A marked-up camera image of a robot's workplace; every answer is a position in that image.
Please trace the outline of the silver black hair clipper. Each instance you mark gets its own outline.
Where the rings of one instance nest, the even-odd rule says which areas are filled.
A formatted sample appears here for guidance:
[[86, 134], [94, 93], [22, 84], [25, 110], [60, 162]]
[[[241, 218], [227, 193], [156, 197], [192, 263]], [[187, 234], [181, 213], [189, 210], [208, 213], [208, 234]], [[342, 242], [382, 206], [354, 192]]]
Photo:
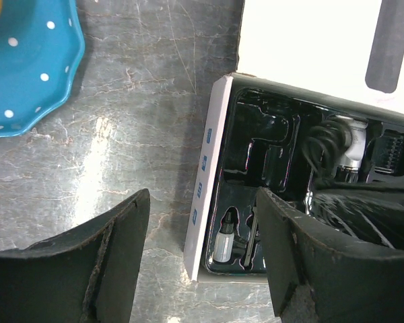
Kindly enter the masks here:
[[368, 123], [347, 116], [338, 116], [350, 129], [351, 143], [337, 163], [335, 180], [356, 183], [366, 150], [366, 129]]

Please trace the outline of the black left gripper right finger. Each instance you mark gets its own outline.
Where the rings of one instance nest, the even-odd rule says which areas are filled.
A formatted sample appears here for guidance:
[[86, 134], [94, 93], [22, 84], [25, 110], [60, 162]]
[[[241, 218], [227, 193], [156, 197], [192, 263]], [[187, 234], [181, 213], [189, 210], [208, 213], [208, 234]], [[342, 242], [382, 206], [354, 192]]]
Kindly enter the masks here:
[[284, 322], [404, 322], [404, 250], [336, 231], [259, 189], [255, 214]]

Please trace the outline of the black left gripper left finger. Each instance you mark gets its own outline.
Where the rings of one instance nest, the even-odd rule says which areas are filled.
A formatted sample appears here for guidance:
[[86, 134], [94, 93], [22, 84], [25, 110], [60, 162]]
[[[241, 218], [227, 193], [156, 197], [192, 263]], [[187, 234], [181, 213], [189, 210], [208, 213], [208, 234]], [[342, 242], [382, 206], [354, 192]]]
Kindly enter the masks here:
[[57, 236], [0, 251], [0, 322], [128, 322], [149, 212], [149, 190], [139, 190]]

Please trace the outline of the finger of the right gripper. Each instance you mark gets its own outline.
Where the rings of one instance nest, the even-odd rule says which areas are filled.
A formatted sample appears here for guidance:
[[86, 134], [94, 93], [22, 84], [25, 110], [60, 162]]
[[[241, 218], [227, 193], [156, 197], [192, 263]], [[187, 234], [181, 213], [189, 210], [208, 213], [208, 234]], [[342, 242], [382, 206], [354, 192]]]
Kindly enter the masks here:
[[404, 250], [404, 182], [319, 182], [311, 216], [365, 242]]

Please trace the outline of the black cleaning brush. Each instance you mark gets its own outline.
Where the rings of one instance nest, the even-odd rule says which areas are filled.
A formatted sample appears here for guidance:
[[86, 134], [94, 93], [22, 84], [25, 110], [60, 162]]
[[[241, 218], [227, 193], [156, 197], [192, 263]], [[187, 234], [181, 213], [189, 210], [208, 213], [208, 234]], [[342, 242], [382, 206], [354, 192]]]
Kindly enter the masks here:
[[253, 254], [253, 247], [255, 245], [255, 239], [256, 239], [257, 229], [258, 229], [258, 225], [259, 225], [259, 218], [257, 216], [256, 207], [252, 208], [252, 213], [253, 213], [252, 226], [251, 226], [250, 236], [248, 239], [248, 244], [246, 247], [246, 254], [244, 257], [244, 263], [243, 263], [244, 268], [248, 268], [250, 266], [252, 254]]

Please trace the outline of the white cardboard box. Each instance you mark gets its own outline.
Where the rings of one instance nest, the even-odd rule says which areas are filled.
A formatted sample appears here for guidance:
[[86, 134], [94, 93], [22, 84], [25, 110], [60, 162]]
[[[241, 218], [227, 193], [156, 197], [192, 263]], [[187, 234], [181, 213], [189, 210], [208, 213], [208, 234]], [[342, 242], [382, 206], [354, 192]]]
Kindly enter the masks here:
[[404, 121], [404, 1], [246, 1], [235, 72], [211, 90], [184, 266], [199, 280], [232, 84], [240, 76]]

